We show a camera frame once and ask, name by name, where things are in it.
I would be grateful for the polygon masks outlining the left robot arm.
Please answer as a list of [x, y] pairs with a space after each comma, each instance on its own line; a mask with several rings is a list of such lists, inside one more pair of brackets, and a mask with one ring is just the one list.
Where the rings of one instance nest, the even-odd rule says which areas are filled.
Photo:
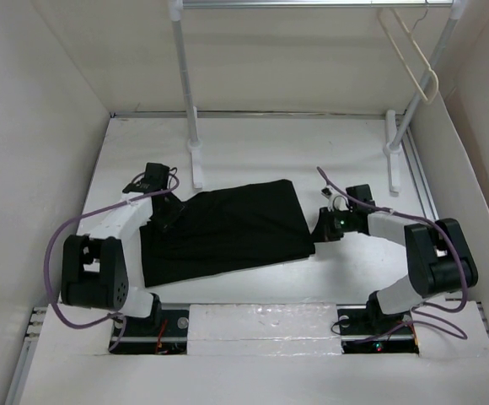
[[63, 244], [61, 299], [69, 306], [108, 311], [122, 323], [133, 321], [150, 335], [162, 326], [159, 297], [132, 287], [129, 272], [140, 268], [126, 258], [126, 246], [150, 224], [167, 232], [183, 214], [185, 204], [174, 195], [179, 185], [176, 168], [146, 164], [145, 171], [127, 184], [119, 202], [86, 216], [106, 213], [83, 235], [70, 235]]

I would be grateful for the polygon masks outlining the black trousers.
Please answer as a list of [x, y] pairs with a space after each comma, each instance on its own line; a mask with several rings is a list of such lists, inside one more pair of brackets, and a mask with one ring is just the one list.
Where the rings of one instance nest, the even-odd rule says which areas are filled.
[[200, 192], [167, 229], [140, 229], [146, 287], [306, 259], [315, 253], [293, 183]]

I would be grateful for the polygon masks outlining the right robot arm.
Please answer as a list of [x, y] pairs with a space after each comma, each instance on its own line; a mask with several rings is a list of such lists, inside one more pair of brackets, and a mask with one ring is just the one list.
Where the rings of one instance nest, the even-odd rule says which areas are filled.
[[340, 192], [328, 185], [321, 191], [329, 203], [319, 211], [312, 232], [315, 243], [339, 241], [359, 233], [396, 243], [406, 250], [407, 274], [374, 291], [362, 315], [336, 322], [331, 330], [343, 334], [359, 327], [366, 342], [414, 325], [412, 314], [429, 306], [431, 298], [460, 292], [468, 297], [478, 282], [478, 270], [459, 222], [428, 219], [376, 206], [367, 185]]

